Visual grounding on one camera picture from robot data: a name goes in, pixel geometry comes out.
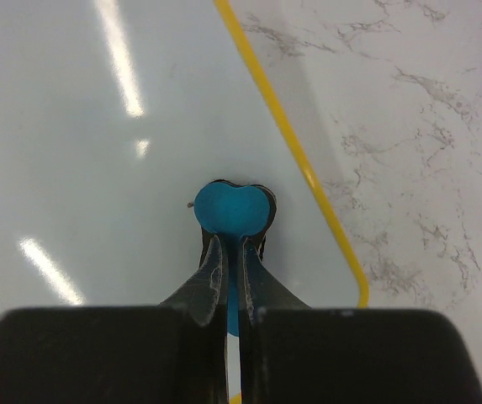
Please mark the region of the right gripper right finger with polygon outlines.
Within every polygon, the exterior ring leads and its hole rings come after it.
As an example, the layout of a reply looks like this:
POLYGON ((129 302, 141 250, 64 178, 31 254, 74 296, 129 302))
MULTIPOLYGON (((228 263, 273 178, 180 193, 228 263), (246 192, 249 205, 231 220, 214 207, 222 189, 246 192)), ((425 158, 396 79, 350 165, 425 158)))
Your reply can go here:
POLYGON ((245 237, 238 255, 239 326, 253 326, 260 310, 309 308, 264 267, 256 244, 250 237, 245 237))

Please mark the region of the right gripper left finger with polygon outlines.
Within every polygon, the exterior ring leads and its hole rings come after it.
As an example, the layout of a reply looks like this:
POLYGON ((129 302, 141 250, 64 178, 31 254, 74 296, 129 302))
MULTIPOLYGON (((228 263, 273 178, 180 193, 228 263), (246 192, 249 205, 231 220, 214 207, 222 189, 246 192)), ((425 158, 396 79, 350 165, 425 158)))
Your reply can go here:
POLYGON ((196 272, 159 306, 185 311, 206 327, 215 318, 226 323, 226 247, 216 234, 203 233, 202 242, 196 272))

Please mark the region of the blue whiteboard eraser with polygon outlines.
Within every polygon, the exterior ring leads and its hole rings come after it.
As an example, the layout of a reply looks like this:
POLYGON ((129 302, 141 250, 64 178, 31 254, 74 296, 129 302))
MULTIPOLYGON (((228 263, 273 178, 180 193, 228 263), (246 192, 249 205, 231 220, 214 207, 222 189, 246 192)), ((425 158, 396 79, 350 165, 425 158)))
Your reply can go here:
POLYGON ((239 185, 218 179, 206 184, 193 202, 195 217, 202 229, 202 255, 205 258, 214 234, 225 242, 228 260, 229 291, 227 331, 239 335, 237 260, 244 239, 248 238, 262 256, 266 233, 276 211, 274 193, 261 184, 239 185))

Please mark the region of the yellow framed whiteboard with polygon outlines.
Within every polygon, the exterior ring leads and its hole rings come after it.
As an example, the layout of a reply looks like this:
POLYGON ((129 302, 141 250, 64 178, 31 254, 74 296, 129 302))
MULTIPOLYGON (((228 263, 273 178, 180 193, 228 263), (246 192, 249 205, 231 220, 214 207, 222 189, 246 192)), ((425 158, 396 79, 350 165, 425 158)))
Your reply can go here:
POLYGON ((354 403, 363 271, 227 1, 0 1, 0 403, 354 403), (310 308, 199 326, 199 191, 276 197, 264 267, 310 308))

